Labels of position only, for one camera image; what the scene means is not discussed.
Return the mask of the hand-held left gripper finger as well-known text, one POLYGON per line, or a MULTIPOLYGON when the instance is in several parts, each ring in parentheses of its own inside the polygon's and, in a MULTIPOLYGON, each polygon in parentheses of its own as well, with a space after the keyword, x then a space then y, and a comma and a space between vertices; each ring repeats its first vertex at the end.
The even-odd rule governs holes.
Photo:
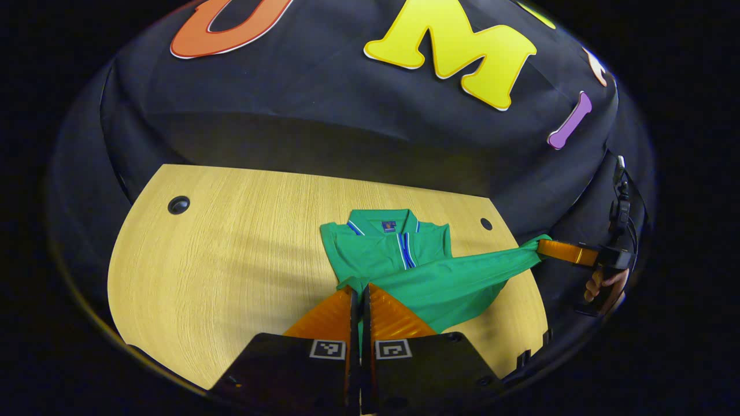
POLYGON ((211 396, 248 414, 360 413, 360 305, 346 287, 282 335, 254 335, 211 396))
POLYGON ((363 413, 465 414, 504 392, 461 332, 434 332, 373 284, 363 292, 362 307, 363 413))

